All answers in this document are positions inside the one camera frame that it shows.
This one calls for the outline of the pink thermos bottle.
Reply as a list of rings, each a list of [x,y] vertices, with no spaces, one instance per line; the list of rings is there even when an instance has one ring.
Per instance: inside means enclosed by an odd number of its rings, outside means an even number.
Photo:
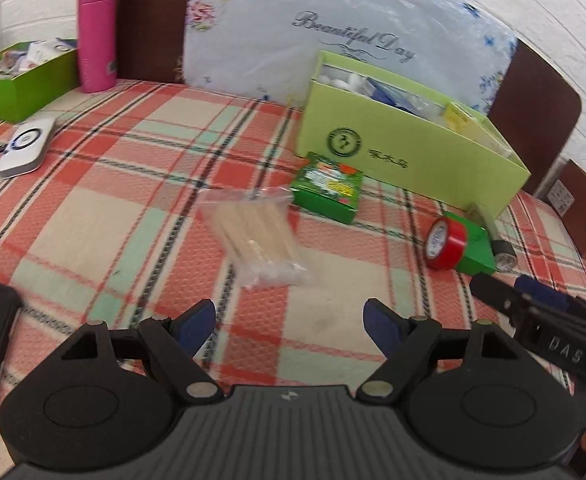
[[[116,0],[78,0],[77,58],[83,92],[116,84]]]

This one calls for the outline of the black tape roll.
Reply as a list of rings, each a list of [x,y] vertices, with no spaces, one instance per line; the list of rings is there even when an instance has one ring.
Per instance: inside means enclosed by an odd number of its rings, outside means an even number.
[[[509,242],[502,240],[502,238],[496,238],[490,241],[490,247],[498,272],[510,272],[517,266],[517,256]]]

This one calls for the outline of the clear bag of sticks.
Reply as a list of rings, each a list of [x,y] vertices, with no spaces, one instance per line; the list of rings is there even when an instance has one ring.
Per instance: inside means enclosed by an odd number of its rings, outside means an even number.
[[[238,282],[256,289],[305,284],[310,270],[288,222],[288,188],[205,190],[200,211],[233,264]]]

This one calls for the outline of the plaid bed sheet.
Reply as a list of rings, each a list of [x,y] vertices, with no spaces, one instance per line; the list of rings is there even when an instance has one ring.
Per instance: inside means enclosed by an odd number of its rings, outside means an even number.
[[[0,178],[0,282],[25,303],[2,392],[85,322],[129,327],[205,298],[218,326],[200,361],[223,385],[359,385],[381,362],[361,321],[371,297],[447,327],[496,318],[464,275],[424,263],[442,205],[375,181],[363,185],[349,226],[291,210],[307,283],[238,284],[200,194],[287,185],[299,166],[298,110],[124,81],[93,96],[69,92],[46,114],[58,131],[42,166]],[[0,122],[0,145],[11,134]]]

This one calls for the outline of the small green printed box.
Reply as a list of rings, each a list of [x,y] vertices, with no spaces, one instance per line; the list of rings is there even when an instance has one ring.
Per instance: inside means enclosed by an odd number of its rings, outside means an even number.
[[[293,203],[306,211],[351,224],[359,209],[363,173],[309,152],[290,184]]]

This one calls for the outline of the white round-button device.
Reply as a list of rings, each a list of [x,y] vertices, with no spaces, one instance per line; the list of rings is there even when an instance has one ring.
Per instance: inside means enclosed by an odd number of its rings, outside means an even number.
[[[17,126],[0,157],[0,178],[9,179],[38,169],[54,137],[56,118],[42,116]]]

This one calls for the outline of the floral plastic pillow bag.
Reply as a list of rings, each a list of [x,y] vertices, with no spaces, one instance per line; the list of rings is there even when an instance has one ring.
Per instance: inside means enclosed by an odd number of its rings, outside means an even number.
[[[512,29],[468,0],[188,0],[182,74],[299,106],[329,51],[486,112],[516,47]]]

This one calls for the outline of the dark wooden headboard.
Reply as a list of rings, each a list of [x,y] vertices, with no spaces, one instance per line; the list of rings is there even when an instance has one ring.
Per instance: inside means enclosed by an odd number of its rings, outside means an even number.
[[[118,76],[158,82],[182,79],[188,0],[117,0]],[[581,113],[581,98],[526,42],[497,93],[489,119],[530,171],[524,191],[539,192]]]

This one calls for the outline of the large green open box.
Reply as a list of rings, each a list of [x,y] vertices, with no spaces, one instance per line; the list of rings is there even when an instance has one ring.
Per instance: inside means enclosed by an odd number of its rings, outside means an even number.
[[[322,51],[296,136],[297,156],[314,152],[459,209],[478,203],[495,217],[530,177],[517,154],[502,156],[437,122],[324,84],[320,75],[326,70],[371,78],[442,107],[451,102],[449,96],[411,79]]]

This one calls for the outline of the red tape roll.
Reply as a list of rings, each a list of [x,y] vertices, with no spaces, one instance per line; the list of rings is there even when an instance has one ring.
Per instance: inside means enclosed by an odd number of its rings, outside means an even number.
[[[424,245],[425,263],[430,269],[451,270],[462,260],[466,244],[468,230],[464,224],[441,216],[427,233]]]

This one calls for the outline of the small green tray box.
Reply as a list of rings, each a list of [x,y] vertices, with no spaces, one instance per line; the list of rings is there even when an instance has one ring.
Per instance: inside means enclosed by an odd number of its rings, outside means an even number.
[[[12,44],[0,51],[25,51],[30,41]],[[60,96],[79,86],[77,52],[67,49],[57,58],[14,77],[0,78],[0,120],[22,122]]]

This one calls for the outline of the yellow medicine box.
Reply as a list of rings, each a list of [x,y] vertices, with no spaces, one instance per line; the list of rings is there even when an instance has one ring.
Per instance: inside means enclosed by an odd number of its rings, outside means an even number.
[[[456,133],[462,133],[479,126],[476,119],[471,114],[468,114],[457,102],[447,104],[442,113],[442,118],[444,118],[447,127]]]

